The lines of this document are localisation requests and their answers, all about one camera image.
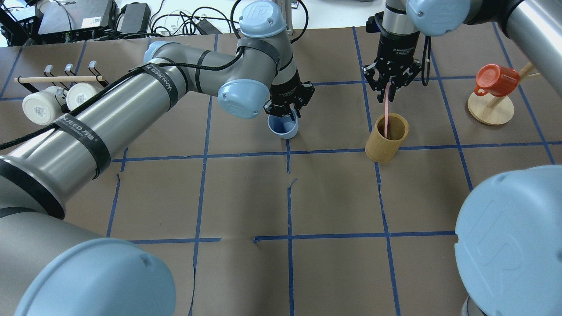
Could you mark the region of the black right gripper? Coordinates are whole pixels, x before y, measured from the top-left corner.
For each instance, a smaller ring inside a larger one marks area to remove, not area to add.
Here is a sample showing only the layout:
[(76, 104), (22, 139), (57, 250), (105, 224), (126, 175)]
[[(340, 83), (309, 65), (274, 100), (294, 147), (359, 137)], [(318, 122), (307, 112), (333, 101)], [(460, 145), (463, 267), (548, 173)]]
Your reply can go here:
[(387, 82), (388, 102), (393, 102), (397, 90), (408, 86), (421, 72), (422, 62), (414, 58), (419, 35), (380, 34), (375, 60), (362, 67), (369, 86), (377, 92), (379, 103), (385, 102)]

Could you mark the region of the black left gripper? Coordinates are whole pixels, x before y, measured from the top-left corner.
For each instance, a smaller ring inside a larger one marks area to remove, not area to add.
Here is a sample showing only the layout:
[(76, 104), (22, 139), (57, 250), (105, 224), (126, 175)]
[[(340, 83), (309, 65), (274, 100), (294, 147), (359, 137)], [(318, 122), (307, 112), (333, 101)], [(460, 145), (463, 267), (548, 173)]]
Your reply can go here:
[(273, 85), (269, 89), (270, 100), (263, 109), (265, 113), (275, 117), (289, 116), (291, 120), (301, 118), (300, 110), (307, 106), (315, 92), (311, 82), (291, 81), (281, 85)]

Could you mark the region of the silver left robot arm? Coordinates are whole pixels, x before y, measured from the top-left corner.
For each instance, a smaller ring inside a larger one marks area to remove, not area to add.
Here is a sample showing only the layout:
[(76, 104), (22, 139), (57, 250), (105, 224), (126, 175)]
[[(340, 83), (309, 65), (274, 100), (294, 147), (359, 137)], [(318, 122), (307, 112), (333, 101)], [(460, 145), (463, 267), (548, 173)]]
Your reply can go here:
[(257, 0), (239, 17), (236, 55), (156, 41), (143, 64), (45, 128), (2, 144), (1, 314), (171, 316), (167, 265), (132, 242), (65, 222), (65, 204), (188, 92), (227, 113), (295, 119), (314, 92), (301, 82), (279, 6)]

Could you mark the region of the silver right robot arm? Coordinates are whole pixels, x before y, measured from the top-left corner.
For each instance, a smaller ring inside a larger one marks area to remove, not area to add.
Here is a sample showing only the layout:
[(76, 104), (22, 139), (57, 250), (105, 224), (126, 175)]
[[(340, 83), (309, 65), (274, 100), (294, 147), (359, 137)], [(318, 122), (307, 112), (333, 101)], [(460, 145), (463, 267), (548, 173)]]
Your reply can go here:
[(466, 106), (477, 70), (521, 68), (526, 59), (494, 22), (460, 26), (432, 42), (432, 74), (391, 105), (410, 135), (377, 190), (396, 316), (457, 316), (466, 298), (455, 262), (455, 223), (469, 192), (487, 177), (561, 162), (561, 100), (544, 79), (511, 94), (510, 122), (486, 126)]

